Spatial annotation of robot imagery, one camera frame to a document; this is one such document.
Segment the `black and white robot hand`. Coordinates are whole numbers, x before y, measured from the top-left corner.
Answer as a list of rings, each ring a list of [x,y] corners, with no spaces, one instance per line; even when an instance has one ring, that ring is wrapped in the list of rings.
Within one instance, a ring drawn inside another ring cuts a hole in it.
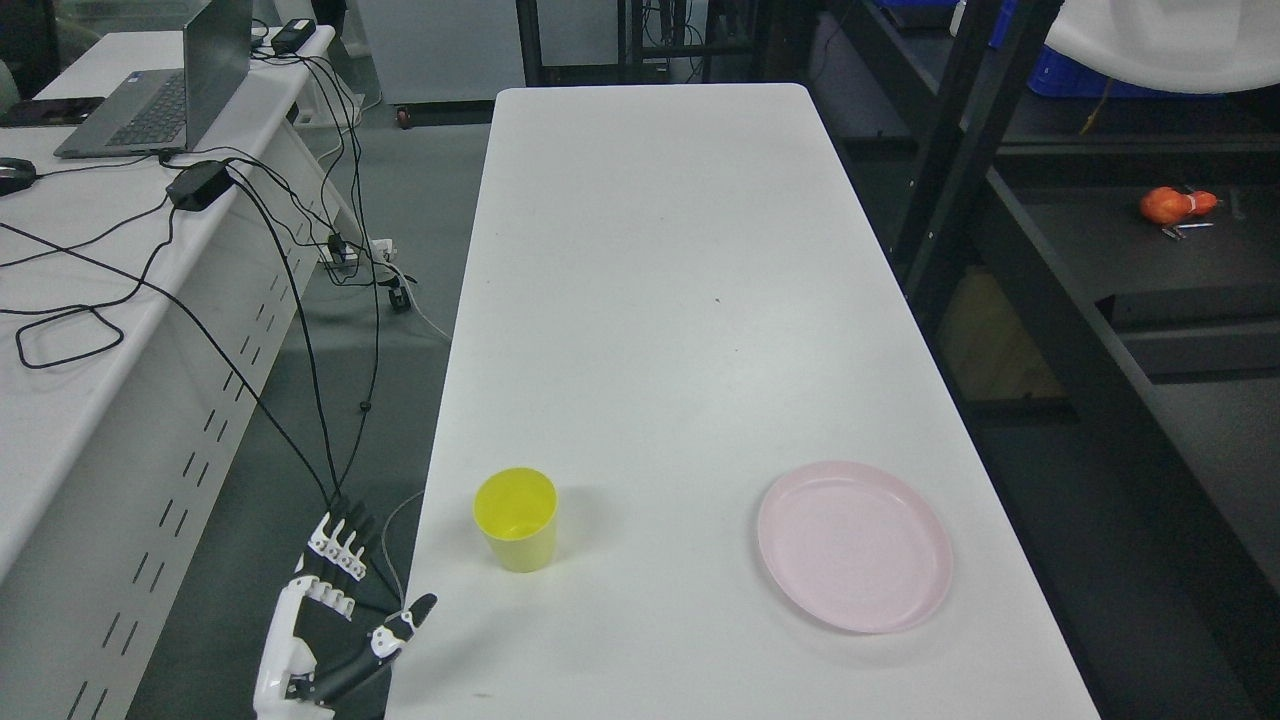
[[[259,719],[333,719],[346,696],[387,671],[435,609],[419,596],[372,625],[356,621],[376,518],[339,498],[312,529],[276,597],[253,685]]]

